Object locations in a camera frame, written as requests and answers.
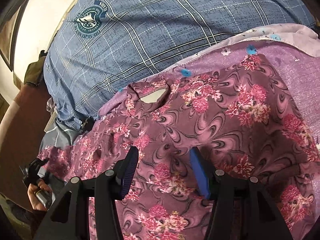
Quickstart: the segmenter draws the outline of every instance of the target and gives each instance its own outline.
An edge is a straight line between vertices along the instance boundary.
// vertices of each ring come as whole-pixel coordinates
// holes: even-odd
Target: garment sleeve
[[[33,210],[32,216],[31,216],[31,236],[34,237],[41,221],[43,220],[44,216],[46,215],[46,211],[39,211],[39,210]]]

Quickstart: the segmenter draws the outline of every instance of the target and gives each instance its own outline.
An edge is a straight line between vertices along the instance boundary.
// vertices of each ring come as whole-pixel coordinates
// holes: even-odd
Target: blue plaid bedsheet
[[[301,0],[78,0],[44,65],[58,119],[80,119],[127,84],[235,34],[275,23],[315,21]]]

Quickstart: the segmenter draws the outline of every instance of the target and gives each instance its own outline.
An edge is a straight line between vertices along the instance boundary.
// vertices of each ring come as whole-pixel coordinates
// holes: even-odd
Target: floral shirt
[[[156,103],[141,100],[163,89]],[[314,223],[310,182],[319,172],[319,152],[263,55],[193,77],[133,83],[127,99],[75,146],[49,147],[39,158],[49,157],[46,169],[60,179],[90,179],[124,159],[131,145],[139,149],[139,163],[129,194],[116,203],[125,240],[203,238],[212,203],[198,194],[188,154],[193,146],[233,177],[258,177],[294,239]],[[95,239],[93,199],[89,215]]]

